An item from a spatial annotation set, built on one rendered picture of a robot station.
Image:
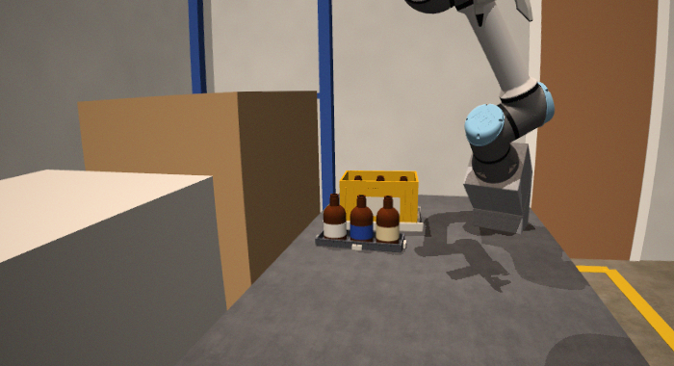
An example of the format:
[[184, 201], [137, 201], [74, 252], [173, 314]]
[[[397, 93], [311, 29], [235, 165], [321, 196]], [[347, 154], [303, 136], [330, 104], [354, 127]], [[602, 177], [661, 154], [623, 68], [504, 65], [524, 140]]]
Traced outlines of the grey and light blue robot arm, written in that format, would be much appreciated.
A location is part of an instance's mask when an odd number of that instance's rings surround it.
[[441, 13], [455, 7], [467, 16], [501, 87], [502, 101], [497, 106], [480, 105], [466, 118], [472, 168], [477, 178], [486, 183], [507, 181], [519, 167], [518, 153], [510, 143], [553, 118], [551, 93], [527, 73], [495, 1], [484, 5], [481, 27], [475, 19], [473, 0], [405, 2], [421, 13]]

